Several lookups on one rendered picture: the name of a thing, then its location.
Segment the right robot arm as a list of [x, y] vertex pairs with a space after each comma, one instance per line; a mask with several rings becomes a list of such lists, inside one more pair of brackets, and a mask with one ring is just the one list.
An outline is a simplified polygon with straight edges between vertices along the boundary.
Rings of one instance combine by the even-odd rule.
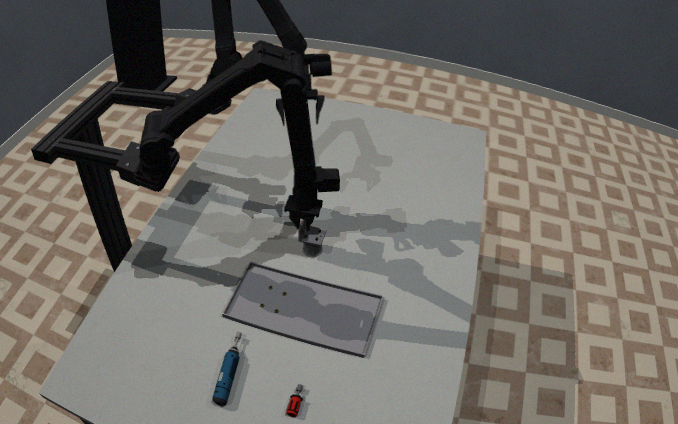
[[340, 190], [339, 170], [315, 165], [303, 57], [296, 51], [262, 40], [252, 47], [240, 61], [177, 106], [166, 106], [146, 116], [139, 151], [141, 163], [134, 171], [136, 179], [160, 186], [177, 156], [177, 149], [172, 147], [174, 141], [201, 118], [267, 79], [280, 89], [283, 103], [285, 100], [283, 107], [295, 174], [293, 193], [304, 197], [314, 191], [315, 206], [317, 191]]

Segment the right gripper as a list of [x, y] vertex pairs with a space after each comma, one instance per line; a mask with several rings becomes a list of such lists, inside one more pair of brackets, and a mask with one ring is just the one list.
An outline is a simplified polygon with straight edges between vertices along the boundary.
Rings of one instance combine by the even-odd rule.
[[299, 229], [300, 227], [300, 219], [306, 220], [306, 229], [308, 231], [310, 225], [314, 220], [314, 217], [315, 216], [316, 218], [319, 217], [323, 201], [317, 199], [315, 206], [313, 206], [313, 200], [314, 200], [314, 191], [311, 195], [304, 197], [301, 197], [295, 193], [294, 203], [292, 201], [292, 195], [289, 195], [286, 205], [284, 207], [284, 212], [289, 211], [289, 219], [295, 224], [297, 229]]

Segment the grey metal bracket with holes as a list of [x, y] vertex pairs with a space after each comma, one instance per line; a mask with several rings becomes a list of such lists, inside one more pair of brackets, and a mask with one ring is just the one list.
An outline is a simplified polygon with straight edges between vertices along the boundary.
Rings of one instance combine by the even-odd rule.
[[[319, 233], [319, 229], [321, 229], [321, 233]], [[310, 230], [307, 231], [306, 230], [306, 220], [303, 219], [302, 222], [301, 222], [301, 225], [298, 229], [298, 240], [299, 240], [299, 242], [321, 246], [323, 239], [325, 237], [326, 231], [327, 231], [327, 229], [314, 227], [314, 226], [310, 226]], [[307, 238], [305, 238], [304, 235], [307, 235]], [[316, 241], [316, 237], [318, 237], [317, 241]]]

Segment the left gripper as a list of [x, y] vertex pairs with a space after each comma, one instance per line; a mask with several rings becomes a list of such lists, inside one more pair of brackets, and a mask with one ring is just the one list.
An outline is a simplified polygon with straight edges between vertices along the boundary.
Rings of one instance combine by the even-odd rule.
[[[306, 91], [307, 91], [307, 100], [316, 100], [317, 99], [316, 100], [316, 125], [317, 125], [318, 120], [319, 120], [320, 110], [322, 108], [325, 97], [324, 97], [324, 95], [317, 95], [318, 94], [317, 89], [307, 89]], [[277, 108], [279, 114], [281, 113], [280, 116], [281, 116], [282, 123], [283, 123], [283, 126], [284, 126], [284, 108], [283, 108], [282, 102], [283, 102], [282, 99], [276, 99], [276, 108]]]

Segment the red-handled screwdriver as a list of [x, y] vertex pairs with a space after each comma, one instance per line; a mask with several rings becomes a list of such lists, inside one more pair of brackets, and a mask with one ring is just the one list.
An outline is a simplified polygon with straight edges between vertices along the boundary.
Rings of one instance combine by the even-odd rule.
[[298, 415], [298, 411], [299, 411], [299, 408], [300, 408], [301, 401], [303, 401], [303, 398], [299, 395], [299, 393], [302, 392], [302, 389], [303, 389], [303, 385], [298, 384], [297, 389], [296, 389], [297, 394], [296, 395], [293, 394], [293, 395], [290, 396], [291, 400], [289, 402], [286, 414], [291, 416], [291, 417], [297, 417], [297, 415]]

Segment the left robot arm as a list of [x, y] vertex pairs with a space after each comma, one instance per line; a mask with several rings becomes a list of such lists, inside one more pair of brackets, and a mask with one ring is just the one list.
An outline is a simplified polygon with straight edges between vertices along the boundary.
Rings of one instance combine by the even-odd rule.
[[[301, 32], [292, 22], [280, 0], [257, 1], [275, 29], [282, 46], [286, 49], [294, 50], [302, 56], [307, 43]], [[210, 75], [208, 75], [205, 84], [242, 59], [242, 55], [236, 51], [230, 0], [211, 0], [211, 3], [217, 59], [211, 68]], [[332, 76], [329, 54], [304, 54], [303, 58], [307, 89], [312, 89], [311, 74], [313, 77]]]

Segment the blue cordless screwdriver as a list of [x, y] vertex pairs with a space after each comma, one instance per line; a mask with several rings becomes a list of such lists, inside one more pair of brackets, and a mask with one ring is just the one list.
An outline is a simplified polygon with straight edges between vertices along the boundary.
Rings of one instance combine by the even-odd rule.
[[238, 340], [240, 340], [242, 333], [237, 332], [235, 346], [226, 352], [223, 364], [220, 370], [216, 388], [213, 394], [213, 401], [217, 405], [226, 405], [231, 391], [232, 383], [238, 366], [240, 357], [237, 349]]

